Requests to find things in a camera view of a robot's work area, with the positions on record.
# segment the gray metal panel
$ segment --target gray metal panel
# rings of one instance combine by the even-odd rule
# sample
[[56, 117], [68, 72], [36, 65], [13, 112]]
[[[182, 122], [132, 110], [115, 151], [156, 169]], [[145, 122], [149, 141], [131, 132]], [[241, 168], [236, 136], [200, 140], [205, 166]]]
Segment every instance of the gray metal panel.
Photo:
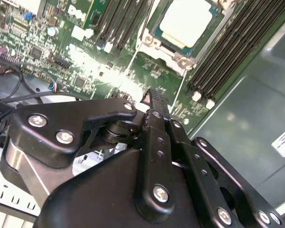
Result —
[[205, 137], [273, 206], [285, 202], [285, 24], [200, 124]]

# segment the capacitor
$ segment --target capacitor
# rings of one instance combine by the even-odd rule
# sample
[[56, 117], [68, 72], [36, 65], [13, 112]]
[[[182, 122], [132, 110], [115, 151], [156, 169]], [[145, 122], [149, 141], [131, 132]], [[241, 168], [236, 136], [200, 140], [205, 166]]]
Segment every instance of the capacitor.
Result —
[[9, 52], [8, 47], [0, 47], [0, 54], [1, 55], [6, 55]]
[[56, 27], [49, 27], [48, 30], [47, 30], [47, 34], [50, 37], [54, 37], [54, 36], [58, 35], [58, 33], [59, 33], [59, 30]]

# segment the green circuit board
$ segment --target green circuit board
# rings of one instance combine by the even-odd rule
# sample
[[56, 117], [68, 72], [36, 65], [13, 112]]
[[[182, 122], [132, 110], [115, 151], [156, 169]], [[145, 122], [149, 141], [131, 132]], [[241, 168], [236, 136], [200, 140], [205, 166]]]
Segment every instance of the green circuit board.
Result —
[[[107, 53], [103, 50], [104, 47], [99, 46], [101, 31], [97, 33], [97, 23], [101, 22], [105, 13], [114, 14], [119, 2], [131, 2], [111, 1], [113, 6], [108, 11], [110, 0], [48, 0], [42, 16], [33, 16], [31, 19], [25, 19], [29, 15], [25, 8], [10, 5], [8, 1], [0, 1], [0, 47], [8, 47], [8, 54], [18, 61], [32, 63], [49, 72], [63, 85], [65, 91], [79, 93], [91, 99], [101, 99], [109, 98], [112, 92], [119, 90], [139, 101], [148, 88], [153, 88], [162, 91], [171, 106], [183, 76], [167, 67], [163, 60], [154, 59], [143, 52], [138, 52], [130, 64], [136, 52], [139, 28], [144, 23], [151, 1], [144, 1], [142, 4], [145, 6], [141, 8], [140, 1], [135, 1], [132, 10], [125, 17], [125, 28], [133, 27], [129, 37], [122, 49], [116, 52], [113, 48]], [[166, 2], [169, 0], [158, 0], [157, 8], [152, 12], [147, 26], [150, 30], [160, 12], [167, 7]], [[223, 28], [227, 24], [226, 21], [222, 24], [224, 11], [215, 1], [209, 2], [212, 4], [210, 10], [213, 18], [198, 43], [188, 52], [188, 57], [196, 57], [207, 41], [212, 39], [210, 44], [217, 42], [224, 32]], [[229, 12], [227, 21], [232, 20], [244, 4], [245, 1], [238, 2]], [[123, 10], [126, 10], [125, 7], [120, 9], [120, 15], [125, 15]], [[121, 23], [122, 20], [120, 16], [113, 23]], [[78, 34], [75, 27], [83, 34]], [[70, 65], [58, 66], [55, 64], [57, 59], [65, 60]], [[29, 74], [46, 79], [45, 75], [34, 68], [28, 67], [27, 70]], [[193, 73], [194, 69], [188, 70], [185, 83]], [[204, 104], [187, 97], [186, 90], [182, 88], [171, 115], [183, 123], [189, 133], [208, 111]]]

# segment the wire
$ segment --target wire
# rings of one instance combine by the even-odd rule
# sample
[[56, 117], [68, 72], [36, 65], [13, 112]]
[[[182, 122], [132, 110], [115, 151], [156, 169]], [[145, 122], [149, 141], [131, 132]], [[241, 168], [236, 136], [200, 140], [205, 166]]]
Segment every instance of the wire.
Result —
[[[5, 65], [5, 67], [3, 69], [0, 70], [0, 75], [3, 73], [7, 73], [9, 71], [7, 71], [8, 68], [12, 68], [14, 71], [16, 71], [18, 73], [18, 82], [15, 86], [15, 88], [13, 89], [13, 91], [11, 92], [11, 94], [9, 96], [7, 96], [5, 99], [8, 99], [8, 98], [11, 98], [20, 88], [21, 86], [21, 83], [23, 83], [23, 85], [25, 86], [25, 88], [31, 93], [31, 94], [36, 94], [35, 91], [33, 89], [31, 89], [29, 87], [29, 85], [24, 81], [23, 79], [23, 74], [22, 72], [20, 71], [20, 68], [21, 66], [31, 66], [31, 67], [34, 67], [34, 68], [37, 68], [36, 65], [32, 64], [32, 63], [27, 63], [27, 62], [16, 62], [16, 63], [13, 63], [13, 64], [10, 64], [10, 63], [7, 63], [6, 61], [2, 61], [0, 59], [0, 64], [2, 65]], [[46, 72], [44, 69], [42, 68], [38, 68], [38, 70], [40, 70], [41, 72], [43, 72], [52, 82], [53, 82], [53, 91], [54, 92], [57, 92], [57, 83], [55, 82], [55, 80], [53, 79], [53, 77], [48, 73]], [[38, 103], [39, 104], [42, 104], [42, 100], [40, 98], [37, 99]]]
[[27, 62], [17, 62], [17, 63], [14, 63], [14, 65], [17, 65], [17, 66], [21, 66], [21, 65], [24, 65], [24, 66], [31, 66], [31, 67], [33, 67], [33, 68], [36, 68], [36, 69], [38, 69], [38, 70], [40, 70], [42, 73], [44, 73], [49, 79], [51, 79], [51, 81], [53, 82], [53, 83], [55, 83], [56, 81], [53, 79], [53, 77], [48, 73], [48, 72], [46, 72], [44, 69], [42, 69], [42, 68], [39, 68], [39, 67], [37, 67], [35, 64], [32, 64], [32, 63], [27, 63]]
[[14, 96], [14, 94], [18, 91], [18, 89], [20, 88], [21, 86], [21, 82], [22, 82], [22, 79], [23, 79], [23, 74], [22, 72], [14, 65], [11, 65], [9, 63], [3, 63], [4, 65], [6, 65], [4, 68], [0, 69], [0, 76], [1, 74], [5, 74], [6, 73], [6, 70], [9, 69], [9, 68], [12, 68], [13, 70], [15, 70], [17, 72], [17, 76], [18, 76], [18, 82], [16, 84], [16, 86], [14, 87], [13, 91], [10, 93], [10, 95], [8, 95], [6, 98], [11, 98], [12, 96]]
[[[31, 94], [37, 94], [31, 87], [29, 87], [29, 85], [27, 84], [27, 82], [25, 81], [24, 78], [22, 79], [22, 84], [27, 89], [27, 91], [29, 91]], [[37, 100], [38, 104], [43, 104], [43, 101], [41, 100], [40, 97], [36, 97], [36, 100]]]
[[42, 96], [53, 96], [53, 95], [63, 95], [63, 96], [71, 96], [80, 100], [89, 100], [85, 96], [78, 95], [78, 94], [70, 94], [67, 92], [57, 92], [54, 93], [52, 91], [47, 91], [47, 92], [42, 92], [42, 93], [37, 93], [37, 94], [32, 94], [32, 95], [26, 95], [26, 96], [19, 96], [19, 97], [14, 97], [14, 98], [9, 98], [9, 99], [1, 99], [0, 101], [3, 103], [13, 103], [13, 102], [19, 102], [19, 101], [24, 101], [24, 100], [29, 100], [37, 97], [42, 97]]

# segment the screw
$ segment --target screw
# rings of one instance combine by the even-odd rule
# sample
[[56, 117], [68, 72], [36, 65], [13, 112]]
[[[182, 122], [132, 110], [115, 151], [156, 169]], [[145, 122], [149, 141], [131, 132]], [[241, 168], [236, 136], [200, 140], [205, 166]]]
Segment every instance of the screw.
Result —
[[184, 119], [183, 123], [184, 123], [184, 125], [188, 125], [189, 124], [189, 119]]
[[155, 115], [157, 118], [161, 117], [161, 115], [158, 112], [156, 112], [156, 111], [153, 112], [153, 115]]
[[207, 143], [204, 140], [200, 139], [199, 142], [202, 146], [207, 146]]
[[269, 214], [277, 224], [279, 224], [279, 225], [281, 224], [281, 221], [279, 220], [279, 218], [274, 213], [270, 212]]
[[262, 219], [263, 222], [265, 222], [267, 224], [270, 224], [270, 220], [269, 220], [268, 216], [264, 212], [259, 210], [258, 214], [259, 214], [259, 216], [260, 216], [260, 218]]
[[34, 127], [44, 127], [47, 125], [47, 120], [41, 115], [32, 115], [28, 119], [28, 123]]
[[162, 203], [167, 202], [169, 199], [169, 195], [166, 189], [164, 189], [162, 186], [159, 186], [159, 185], [155, 185], [155, 187], [153, 188], [153, 194], [154, 194], [154, 197], [159, 202], [162, 202]]
[[124, 107], [125, 107], [126, 109], [128, 109], [128, 110], [133, 110], [132, 106], [131, 106], [130, 104], [128, 104], [128, 103], [125, 103], [125, 104], [124, 104]]
[[147, 36], [144, 40], [145, 44], [151, 45], [153, 42], [153, 37]]
[[229, 226], [231, 225], [231, 222], [232, 222], [231, 217], [225, 209], [219, 208], [218, 216], [226, 225], [229, 225]]
[[56, 134], [56, 139], [58, 142], [63, 144], [70, 144], [74, 138], [70, 132], [67, 131], [60, 131]]
[[176, 121], [174, 121], [174, 126], [176, 126], [178, 128], [181, 128], [181, 125], [178, 122], [176, 122]]

